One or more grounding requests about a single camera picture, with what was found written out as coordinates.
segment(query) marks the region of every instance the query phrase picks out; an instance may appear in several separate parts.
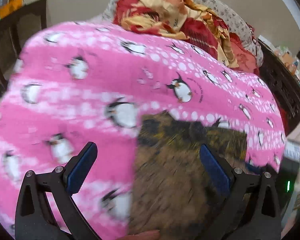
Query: pink blanket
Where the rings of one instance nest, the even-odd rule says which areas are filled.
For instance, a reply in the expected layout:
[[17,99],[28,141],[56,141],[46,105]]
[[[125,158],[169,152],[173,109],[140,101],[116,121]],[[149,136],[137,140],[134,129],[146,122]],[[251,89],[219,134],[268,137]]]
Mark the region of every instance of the pink blanket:
[[14,223],[26,171],[51,172],[93,141],[98,158],[73,199],[102,239],[123,236],[140,117],[163,110],[245,131],[246,161],[279,169],[282,120],[254,74],[231,71],[184,41],[111,24],[66,22],[37,33],[0,103],[1,217]]

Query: bed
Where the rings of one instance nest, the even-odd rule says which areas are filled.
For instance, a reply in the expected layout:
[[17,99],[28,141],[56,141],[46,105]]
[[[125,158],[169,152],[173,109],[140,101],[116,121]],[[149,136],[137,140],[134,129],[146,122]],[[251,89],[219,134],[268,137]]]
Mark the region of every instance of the bed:
[[[22,49],[0,103],[0,222],[13,235],[26,171],[51,172],[93,141],[97,161],[73,199],[102,239],[125,235],[141,116],[162,111],[245,132],[245,161],[278,171],[284,128],[258,76],[233,71],[185,41],[111,23],[65,22],[38,32]],[[104,203],[113,190],[125,196],[118,214]]]

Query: metal screw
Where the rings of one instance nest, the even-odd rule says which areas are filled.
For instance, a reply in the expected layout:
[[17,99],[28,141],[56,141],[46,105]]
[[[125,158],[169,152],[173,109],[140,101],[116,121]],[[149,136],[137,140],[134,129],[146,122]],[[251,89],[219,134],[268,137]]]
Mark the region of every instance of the metal screw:
[[265,172],[265,176],[266,176],[266,178],[268,178],[268,179],[271,178],[271,174],[270,174],[269,172],[267,172],[267,171]]
[[241,174],[242,173],[242,169],[241,168],[234,168],[234,172],[236,174]]
[[55,169],[54,169],[54,171],[56,172],[56,173],[59,173],[59,172],[61,172],[63,170],[63,167],[62,166],[58,166],[58,167],[56,167]]
[[32,174],[33,174],[33,171],[27,171],[27,172],[26,172],[26,177],[31,177]]

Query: blue gripper pad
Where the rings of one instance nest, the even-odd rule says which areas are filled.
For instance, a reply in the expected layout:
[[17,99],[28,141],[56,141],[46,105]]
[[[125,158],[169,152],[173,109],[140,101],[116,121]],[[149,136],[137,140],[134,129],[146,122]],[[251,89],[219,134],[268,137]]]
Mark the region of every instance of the blue gripper pad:
[[95,143],[89,142],[82,151],[71,158],[80,157],[79,161],[67,176],[66,192],[71,196],[72,194],[78,193],[84,180],[86,179],[93,163],[95,162],[98,155],[98,148]]
[[221,195],[227,197],[230,194],[230,179],[205,144],[201,146],[199,156],[213,185]]

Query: dark wooden table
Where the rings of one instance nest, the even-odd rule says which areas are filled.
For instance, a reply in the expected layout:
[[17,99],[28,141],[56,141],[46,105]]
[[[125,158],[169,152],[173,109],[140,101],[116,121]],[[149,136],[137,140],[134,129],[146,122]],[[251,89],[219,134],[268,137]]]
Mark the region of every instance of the dark wooden table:
[[259,42],[264,54],[264,62],[259,68],[260,76],[286,111],[290,133],[300,122],[300,86],[276,55]]
[[[27,14],[34,14],[40,16],[41,29],[47,27],[47,16],[46,16],[47,0],[37,0],[30,4],[22,6],[20,9],[12,12],[8,16],[0,20],[0,39],[5,30],[9,30],[11,34],[11,41],[16,49],[17,57],[21,52],[21,46],[18,36],[17,23],[21,17]],[[4,78],[2,70],[0,68],[0,96],[6,91],[8,81]]]

